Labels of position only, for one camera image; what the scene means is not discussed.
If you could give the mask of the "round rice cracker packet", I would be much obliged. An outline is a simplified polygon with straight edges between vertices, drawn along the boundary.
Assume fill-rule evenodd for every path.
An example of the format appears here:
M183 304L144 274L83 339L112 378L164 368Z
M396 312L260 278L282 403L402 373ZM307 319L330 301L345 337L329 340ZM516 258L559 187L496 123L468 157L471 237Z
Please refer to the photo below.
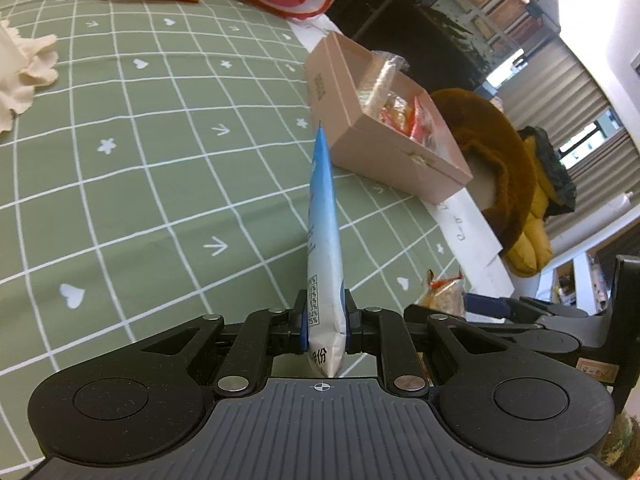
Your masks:
M433 311L465 318L464 276L461 272L452 278L436 278L432 270L425 274L424 292L418 305Z

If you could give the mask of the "blue seaweed snack packet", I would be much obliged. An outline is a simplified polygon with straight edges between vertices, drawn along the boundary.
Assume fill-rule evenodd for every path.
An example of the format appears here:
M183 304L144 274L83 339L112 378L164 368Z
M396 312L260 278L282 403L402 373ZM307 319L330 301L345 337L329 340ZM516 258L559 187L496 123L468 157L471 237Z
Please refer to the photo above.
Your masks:
M314 140L309 181L307 335L311 362L323 376L335 377L346 352L347 314L332 162L322 128Z

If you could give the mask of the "red spicy strip packet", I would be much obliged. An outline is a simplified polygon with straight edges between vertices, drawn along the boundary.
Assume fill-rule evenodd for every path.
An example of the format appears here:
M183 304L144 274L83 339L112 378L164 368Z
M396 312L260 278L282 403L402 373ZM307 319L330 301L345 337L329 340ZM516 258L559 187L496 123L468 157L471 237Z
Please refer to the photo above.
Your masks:
M436 148L436 125L431 112L415 96L412 100L412 110L409 120L409 138L421 144L424 148Z

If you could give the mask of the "round bread bun packet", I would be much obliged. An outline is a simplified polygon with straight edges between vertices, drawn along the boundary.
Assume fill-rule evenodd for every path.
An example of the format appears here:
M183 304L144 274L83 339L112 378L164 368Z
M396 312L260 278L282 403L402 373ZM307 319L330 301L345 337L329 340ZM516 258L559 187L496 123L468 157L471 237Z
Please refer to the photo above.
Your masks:
M399 133L410 136L413 116L413 105L397 93L390 92L378 114L378 119Z

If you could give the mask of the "long cracker stick packet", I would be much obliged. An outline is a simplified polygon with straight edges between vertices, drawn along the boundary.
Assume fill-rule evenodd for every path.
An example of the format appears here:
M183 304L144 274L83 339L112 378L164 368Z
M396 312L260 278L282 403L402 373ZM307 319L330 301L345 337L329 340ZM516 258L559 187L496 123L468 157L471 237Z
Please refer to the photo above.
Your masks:
M406 67L406 60L399 54L386 51L372 52L371 62L357 88L359 104L364 114L378 116L397 73Z

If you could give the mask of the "white paper sheet lower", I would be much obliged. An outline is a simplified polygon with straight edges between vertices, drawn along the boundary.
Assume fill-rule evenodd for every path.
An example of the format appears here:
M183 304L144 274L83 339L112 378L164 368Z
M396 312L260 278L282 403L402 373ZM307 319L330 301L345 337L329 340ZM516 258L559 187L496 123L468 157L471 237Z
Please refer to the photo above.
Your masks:
M472 292L492 298L509 298L513 295L514 285L508 269L499 256L495 256L480 271L478 277L472 279Z

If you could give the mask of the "yellow jacket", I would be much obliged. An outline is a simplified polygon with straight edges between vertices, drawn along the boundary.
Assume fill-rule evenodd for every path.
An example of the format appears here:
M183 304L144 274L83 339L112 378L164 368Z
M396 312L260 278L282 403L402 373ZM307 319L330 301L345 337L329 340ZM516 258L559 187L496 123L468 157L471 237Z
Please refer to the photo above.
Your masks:
M519 278L532 278L554 255L546 220L573 212L577 190L543 128L525 127L518 134L534 170L535 185L520 236L503 259Z

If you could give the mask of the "green grid tablecloth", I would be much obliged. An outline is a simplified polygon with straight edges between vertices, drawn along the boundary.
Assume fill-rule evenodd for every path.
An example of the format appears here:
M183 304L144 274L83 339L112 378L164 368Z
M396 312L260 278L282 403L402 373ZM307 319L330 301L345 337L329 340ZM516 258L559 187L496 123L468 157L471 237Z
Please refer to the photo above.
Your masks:
M306 284L306 48L235 0L1 0L58 80L1 138L1 381Z

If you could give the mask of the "pink cardboard box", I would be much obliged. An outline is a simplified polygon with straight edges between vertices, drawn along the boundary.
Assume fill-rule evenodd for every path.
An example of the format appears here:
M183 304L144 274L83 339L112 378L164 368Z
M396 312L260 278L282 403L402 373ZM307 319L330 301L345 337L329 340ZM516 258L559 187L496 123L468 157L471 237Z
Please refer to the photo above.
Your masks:
M399 74L393 92L419 101L431 118L433 144L425 146L361 110L357 84L373 53L330 32L305 61L314 128L326 133L335 166L439 204L473 179L472 171L428 93Z

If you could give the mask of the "fish tank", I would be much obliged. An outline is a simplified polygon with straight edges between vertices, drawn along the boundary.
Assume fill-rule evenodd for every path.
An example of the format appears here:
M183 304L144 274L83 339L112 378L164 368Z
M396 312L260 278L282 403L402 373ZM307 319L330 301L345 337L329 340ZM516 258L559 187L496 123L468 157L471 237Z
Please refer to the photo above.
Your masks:
M354 39L410 64L423 88L496 90L500 68L517 73L559 37L558 0L383 0Z

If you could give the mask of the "cream illustrated tote bag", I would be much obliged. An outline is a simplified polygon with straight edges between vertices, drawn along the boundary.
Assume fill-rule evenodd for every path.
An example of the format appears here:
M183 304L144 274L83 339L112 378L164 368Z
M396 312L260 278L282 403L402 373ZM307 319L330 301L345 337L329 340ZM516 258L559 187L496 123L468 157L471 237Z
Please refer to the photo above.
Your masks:
M58 37L22 37L9 20L1 20L1 132L10 131L35 99L38 88L58 80Z

